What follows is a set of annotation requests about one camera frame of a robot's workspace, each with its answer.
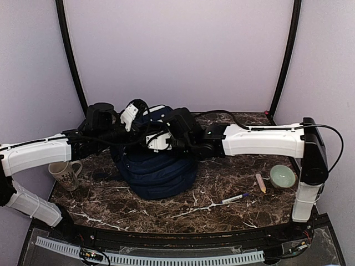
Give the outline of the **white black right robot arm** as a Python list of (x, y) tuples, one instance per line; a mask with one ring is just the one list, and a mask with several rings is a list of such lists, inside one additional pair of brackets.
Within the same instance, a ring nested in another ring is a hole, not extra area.
[(301, 123), (278, 126), (212, 124), (203, 129), (187, 108), (162, 118), (163, 130), (145, 138), (154, 151), (180, 149), (198, 158), (236, 155), (278, 155), (301, 161), (300, 181), (291, 219), (305, 223), (332, 168), (320, 135), (322, 125), (310, 117)]

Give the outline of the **navy blue student backpack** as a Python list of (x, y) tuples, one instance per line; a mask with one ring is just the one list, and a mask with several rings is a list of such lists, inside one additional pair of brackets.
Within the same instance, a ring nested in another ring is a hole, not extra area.
[(195, 182), (198, 162), (172, 152), (166, 130), (156, 130), (142, 144), (111, 147), (110, 155), (120, 176), (142, 199), (159, 200), (188, 190)]

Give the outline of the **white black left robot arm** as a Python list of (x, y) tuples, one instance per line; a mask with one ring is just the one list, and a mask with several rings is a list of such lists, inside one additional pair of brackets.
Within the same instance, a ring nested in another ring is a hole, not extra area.
[(1, 146), (1, 206), (13, 208), (51, 227), (70, 223), (65, 208), (50, 203), (16, 182), (15, 173), (50, 163), (67, 163), (97, 154), (109, 146), (140, 142), (150, 126), (141, 130), (134, 122), (151, 115), (147, 103), (132, 100), (120, 113), (112, 104), (88, 106), (78, 129), (66, 130), (47, 138)]

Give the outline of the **white marker purple cap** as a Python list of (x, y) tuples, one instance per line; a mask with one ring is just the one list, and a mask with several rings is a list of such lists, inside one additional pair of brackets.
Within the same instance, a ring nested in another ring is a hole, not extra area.
[(248, 197), (248, 196), (249, 196), (249, 193), (243, 193), (243, 194), (240, 194), (240, 195), (237, 195), (237, 196), (233, 196), (233, 197), (231, 197), (231, 198), (223, 199), (223, 200), (221, 201), (221, 204), (226, 204), (226, 203), (234, 202), (234, 201), (240, 200), (240, 199), (245, 198), (245, 197)]

